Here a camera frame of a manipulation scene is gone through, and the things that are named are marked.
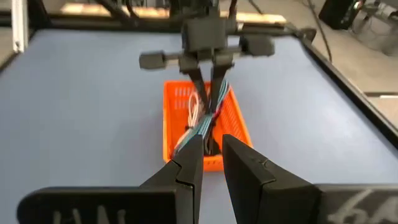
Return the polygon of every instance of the floor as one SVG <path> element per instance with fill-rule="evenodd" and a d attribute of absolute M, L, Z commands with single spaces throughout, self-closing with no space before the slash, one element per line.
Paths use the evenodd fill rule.
<path fill-rule="evenodd" d="M 325 0 L 313 0 L 315 10 L 320 11 Z M 0 0 L 0 9 L 9 8 L 9 0 Z M 64 1 L 48 1 L 51 11 L 57 10 Z M 257 5 L 270 14 L 282 14 L 297 27 L 316 27 L 316 23 L 301 0 L 257 0 Z M 221 0 L 222 9 L 228 9 L 229 0 Z M 238 9 L 244 12 L 256 12 L 247 0 L 238 1 Z M 382 29 L 382 24 L 373 24 Z M 388 57 L 381 52 L 371 50 L 353 38 L 347 31 L 332 30 L 323 26 L 333 55 L 334 66 L 363 92 L 398 92 L 398 57 Z M 326 50 L 320 34 L 313 44 L 324 55 Z M 11 31 L 0 29 L 0 61 L 11 53 Z M 398 99 L 369 98 L 373 105 L 398 127 Z"/>

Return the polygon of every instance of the equipment in background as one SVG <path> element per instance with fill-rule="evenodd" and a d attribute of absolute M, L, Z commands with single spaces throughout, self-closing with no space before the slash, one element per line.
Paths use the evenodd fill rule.
<path fill-rule="evenodd" d="M 332 29 L 348 29 L 366 0 L 326 0 L 319 18 Z"/>

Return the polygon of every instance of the wire bundle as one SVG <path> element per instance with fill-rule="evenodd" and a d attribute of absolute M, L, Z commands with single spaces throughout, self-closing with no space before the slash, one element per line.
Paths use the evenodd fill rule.
<path fill-rule="evenodd" d="M 184 145 L 186 145 L 189 140 L 194 137 L 196 134 L 200 134 L 202 138 L 205 138 L 205 136 L 208 134 L 210 131 L 210 126 L 214 119 L 217 118 L 221 111 L 221 107 L 223 104 L 223 101 L 225 99 L 225 96 L 227 95 L 229 91 L 229 84 L 226 80 L 223 80 L 220 88 L 220 93 L 218 95 L 218 101 L 217 101 L 217 107 L 216 111 L 214 113 L 210 114 L 204 114 L 203 116 L 199 116 L 200 114 L 203 114 L 203 107 L 202 111 L 199 111 L 200 109 L 200 103 L 199 103 L 199 97 L 196 92 L 192 93 L 191 96 L 195 97 L 196 99 L 196 104 L 193 106 L 193 109 L 191 109 L 191 96 L 188 104 L 188 131 L 186 131 L 178 140 L 177 145 L 174 149 L 173 156 L 176 155 L 176 153 L 181 150 Z"/>

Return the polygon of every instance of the blue table surface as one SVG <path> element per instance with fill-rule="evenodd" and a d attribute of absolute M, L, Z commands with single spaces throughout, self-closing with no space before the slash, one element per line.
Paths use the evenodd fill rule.
<path fill-rule="evenodd" d="M 312 183 L 398 183 L 397 149 L 296 39 L 275 47 L 227 74 L 254 148 Z M 157 172 L 163 83 L 186 77 L 140 70 L 138 57 L 180 48 L 171 34 L 37 33 L 0 76 L 2 223 L 42 187 L 140 185 Z M 222 172 L 203 177 L 200 223 L 236 223 Z"/>

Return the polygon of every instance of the orange basket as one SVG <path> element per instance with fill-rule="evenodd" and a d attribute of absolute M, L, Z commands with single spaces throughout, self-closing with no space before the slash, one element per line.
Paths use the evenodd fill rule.
<path fill-rule="evenodd" d="M 210 82 L 206 82 L 205 85 L 206 89 L 209 89 Z M 192 82 L 167 81 L 164 84 L 163 160 L 165 162 L 171 160 L 174 147 L 185 132 L 188 123 L 188 99 L 192 91 L 196 91 Z M 223 150 L 224 134 L 231 134 L 252 147 L 248 130 L 231 86 L 229 86 L 229 92 L 225 96 L 220 115 L 213 128 L 213 137 L 221 150 Z M 222 155 L 205 156 L 203 168 L 205 171 L 223 170 Z"/>

